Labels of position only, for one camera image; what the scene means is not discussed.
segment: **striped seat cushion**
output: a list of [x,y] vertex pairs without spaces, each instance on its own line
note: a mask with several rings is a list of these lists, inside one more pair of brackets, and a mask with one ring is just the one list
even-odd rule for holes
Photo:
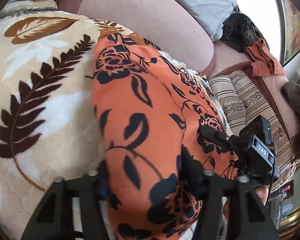
[[290,141],[277,116],[259,89],[242,71],[234,71],[229,75],[211,78],[209,84],[217,96],[230,128],[239,135],[248,123],[258,115],[269,120],[272,138],[277,142],[278,154],[276,165],[283,174],[293,163]]

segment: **orange floral garment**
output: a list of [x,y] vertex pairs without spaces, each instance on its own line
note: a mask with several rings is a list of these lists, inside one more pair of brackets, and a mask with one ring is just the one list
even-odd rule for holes
[[214,104],[154,48],[112,33],[94,51],[93,104],[106,147],[109,220],[118,239],[178,239],[197,220],[197,202],[179,180],[181,149],[233,179],[234,155],[197,142],[209,125],[224,132]]

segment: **black fur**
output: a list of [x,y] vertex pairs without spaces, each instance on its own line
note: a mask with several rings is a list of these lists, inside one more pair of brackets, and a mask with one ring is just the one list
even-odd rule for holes
[[221,40],[237,52],[244,53],[246,47],[260,39],[258,29],[248,16],[234,12],[223,23]]

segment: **leaf-patterned blanket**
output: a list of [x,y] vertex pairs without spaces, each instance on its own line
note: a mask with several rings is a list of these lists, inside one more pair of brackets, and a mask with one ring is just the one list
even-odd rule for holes
[[[12,240],[20,239],[55,177],[80,177],[103,159],[90,78],[92,48],[110,27],[132,33],[113,22],[59,11],[52,0],[12,0],[0,13],[0,225]],[[205,80],[160,53],[197,79],[230,133]],[[134,78],[142,92],[142,78]],[[78,205],[74,210],[78,220]]]

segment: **painting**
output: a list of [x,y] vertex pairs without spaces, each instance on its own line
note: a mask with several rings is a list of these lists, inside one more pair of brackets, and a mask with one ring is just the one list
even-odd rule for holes
[[300,52],[300,12],[291,0],[276,0],[281,22],[280,63],[287,65]]

